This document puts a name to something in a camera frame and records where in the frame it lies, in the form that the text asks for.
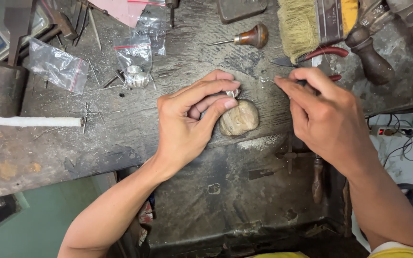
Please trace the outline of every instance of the hand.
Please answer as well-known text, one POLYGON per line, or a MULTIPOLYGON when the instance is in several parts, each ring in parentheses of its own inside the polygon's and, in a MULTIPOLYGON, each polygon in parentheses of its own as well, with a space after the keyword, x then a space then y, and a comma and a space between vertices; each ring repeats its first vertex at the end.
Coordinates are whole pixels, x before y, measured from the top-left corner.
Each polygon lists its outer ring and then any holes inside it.
POLYGON ((288 79, 275 83, 290 98, 294 133, 344 175, 355 167, 377 160, 359 99, 335 85, 318 68, 299 68, 288 79), (302 87, 296 80, 306 79, 302 87), (321 94, 315 96, 313 89, 321 94))
POLYGON ((159 146, 155 157, 174 168, 168 169, 165 180, 200 155, 219 117, 238 105, 226 94, 209 96, 238 89, 240 82, 233 79, 230 73, 214 70, 191 86, 158 99, 159 146))

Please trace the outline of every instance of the power strip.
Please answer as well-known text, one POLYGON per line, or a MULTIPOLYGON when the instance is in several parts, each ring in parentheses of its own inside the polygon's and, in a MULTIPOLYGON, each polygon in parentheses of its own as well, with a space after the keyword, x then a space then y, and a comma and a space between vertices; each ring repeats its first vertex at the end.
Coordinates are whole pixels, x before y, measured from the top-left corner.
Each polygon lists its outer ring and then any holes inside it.
POLYGON ((401 132, 401 129, 412 129, 410 126, 400 126, 399 131, 396 132, 397 127, 386 126, 386 125, 373 125, 369 131, 370 135, 376 137, 406 137, 404 133, 401 132))

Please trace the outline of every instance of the fingernail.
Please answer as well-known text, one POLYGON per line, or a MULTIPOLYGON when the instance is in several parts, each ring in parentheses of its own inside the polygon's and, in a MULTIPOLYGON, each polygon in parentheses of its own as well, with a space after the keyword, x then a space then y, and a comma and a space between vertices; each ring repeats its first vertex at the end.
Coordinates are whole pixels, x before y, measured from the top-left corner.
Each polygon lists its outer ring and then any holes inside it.
POLYGON ((228 100, 228 101, 226 101, 226 103, 224 103, 224 106, 227 109, 231 109, 233 107, 236 107, 237 105, 238 105, 238 102, 235 99, 228 100))

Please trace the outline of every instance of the dirty wooden surface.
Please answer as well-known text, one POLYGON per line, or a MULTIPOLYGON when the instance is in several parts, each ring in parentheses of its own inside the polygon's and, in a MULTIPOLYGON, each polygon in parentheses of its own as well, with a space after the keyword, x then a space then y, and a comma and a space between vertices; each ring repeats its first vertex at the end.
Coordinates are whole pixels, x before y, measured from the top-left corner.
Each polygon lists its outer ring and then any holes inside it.
MULTIPOLYGON (((70 3, 66 0, 58 2, 60 6, 70 3)), ((72 47, 67 42, 66 51, 85 60, 90 58, 98 80, 103 84, 119 68, 112 40, 128 35, 129 29, 111 17, 94 12, 103 50, 97 48, 92 28, 88 26, 78 46, 72 47)), ((154 57, 152 76, 157 90, 128 91, 117 82, 103 90, 90 70, 84 93, 79 95, 50 83, 45 88, 43 80, 37 76, 33 78, 31 74, 22 116, 81 117, 86 102, 92 113, 85 134, 80 128, 60 128, 35 139, 34 136, 48 128, 0 126, 0 195, 140 165, 157 148, 157 98, 190 85, 216 68, 233 73, 242 82, 239 97, 255 103, 260 125, 235 139, 222 137, 216 128, 208 148, 287 132, 291 127, 289 101, 267 79, 290 72, 290 68, 269 62, 283 55, 276 12, 276 0, 269 0, 263 14, 223 25, 215 1, 181 2, 176 11, 176 27, 167 29, 167 55, 154 57), (262 50, 233 44, 204 47, 206 43, 229 39, 236 33, 247 31, 260 21, 268 26, 270 34, 269 42, 262 50), (125 97, 119 97, 119 93, 124 93, 125 97)), ((343 79, 338 85, 353 90, 363 100, 366 113, 412 105, 413 44, 403 24, 395 19, 374 39, 378 52, 396 69, 397 78, 388 85, 379 88, 370 85, 364 78, 359 58, 353 54, 346 58, 326 56, 320 67, 329 74, 341 74, 343 79)), ((59 45, 56 39, 52 45, 59 45)))

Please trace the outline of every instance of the pliers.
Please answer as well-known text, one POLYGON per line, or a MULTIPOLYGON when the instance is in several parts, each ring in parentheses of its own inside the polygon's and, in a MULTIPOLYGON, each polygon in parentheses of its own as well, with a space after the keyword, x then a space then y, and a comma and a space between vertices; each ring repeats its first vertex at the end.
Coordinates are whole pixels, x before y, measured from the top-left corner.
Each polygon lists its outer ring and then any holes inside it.
MULTIPOLYGON (((312 52, 309 52, 307 54, 304 54, 302 56, 300 56, 297 59, 297 62, 304 62, 307 60, 312 59, 315 56, 320 56, 323 54, 334 54, 340 57, 346 57, 348 55, 348 51, 340 48, 340 47, 335 47, 335 46, 324 46, 324 47, 318 47, 317 49, 313 50, 312 52)), ((272 63, 280 65, 280 66, 289 66, 289 67, 294 67, 294 68, 299 68, 299 65, 294 65, 290 58, 288 56, 285 57, 279 57, 279 58, 275 58, 273 60, 270 60, 272 63)), ((329 77, 333 82, 338 81, 342 78, 342 76, 340 74, 336 74, 336 75, 332 75, 329 77)), ((305 80, 301 80, 301 82, 298 81, 298 84, 306 84, 307 81, 305 80)))

